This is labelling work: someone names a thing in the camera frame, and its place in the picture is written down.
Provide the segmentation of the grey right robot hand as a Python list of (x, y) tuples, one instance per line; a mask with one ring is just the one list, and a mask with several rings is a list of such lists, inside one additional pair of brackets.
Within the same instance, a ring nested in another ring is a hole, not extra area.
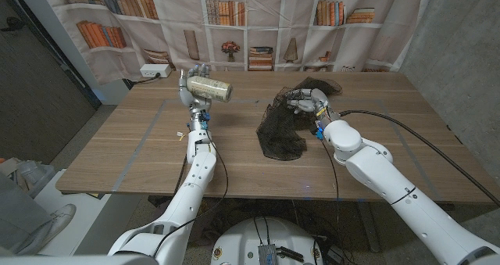
[(328, 97), (318, 88), (294, 89), (285, 94), (287, 107), (294, 114), (312, 113), (320, 130), (324, 130), (331, 122), (339, 120), (339, 115), (333, 110)]

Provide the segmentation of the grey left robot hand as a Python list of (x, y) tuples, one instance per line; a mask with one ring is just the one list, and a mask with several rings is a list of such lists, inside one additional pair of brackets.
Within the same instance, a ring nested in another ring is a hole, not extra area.
[(191, 68), (187, 73), (185, 73), (184, 70), (180, 72), (179, 97), (184, 106), (188, 107), (191, 114), (191, 131), (195, 131), (200, 128), (200, 115), (202, 113), (207, 113), (212, 105), (212, 100), (210, 98), (195, 95), (188, 90), (188, 78), (195, 76), (209, 77), (209, 68), (207, 65), (195, 65), (195, 67)]

